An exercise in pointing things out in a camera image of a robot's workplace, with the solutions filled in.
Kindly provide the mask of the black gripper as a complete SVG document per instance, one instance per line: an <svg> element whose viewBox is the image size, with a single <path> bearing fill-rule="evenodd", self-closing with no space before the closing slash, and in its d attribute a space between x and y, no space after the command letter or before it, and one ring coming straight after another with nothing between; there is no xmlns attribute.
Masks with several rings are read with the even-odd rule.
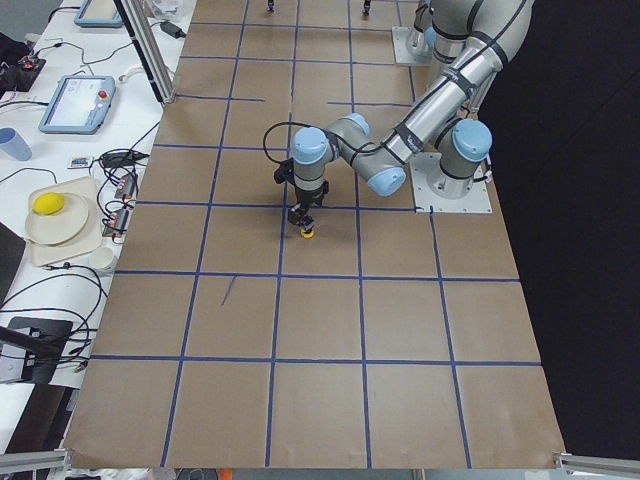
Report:
<svg viewBox="0 0 640 480"><path fill-rule="evenodd" d="M310 206L297 203L288 209L288 221L299 228L313 228L314 219L309 215Z"/></svg>

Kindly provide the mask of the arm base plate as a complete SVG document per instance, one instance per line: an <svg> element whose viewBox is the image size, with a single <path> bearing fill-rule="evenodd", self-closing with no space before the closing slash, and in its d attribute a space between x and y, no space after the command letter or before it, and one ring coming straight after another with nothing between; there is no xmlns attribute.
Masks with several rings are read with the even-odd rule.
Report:
<svg viewBox="0 0 640 480"><path fill-rule="evenodd" d="M409 162L415 210L424 213L491 214L482 168L467 179L454 179L441 169L440 153L424 152Z"/></svg>
<svg viewBox="0 0 640 480"><path fill-rule="evenodd" d="M414 27L393 27L395 63L404 66L429 66L435 38L432 27L428 27L424 32L419 32Z"/></svg>

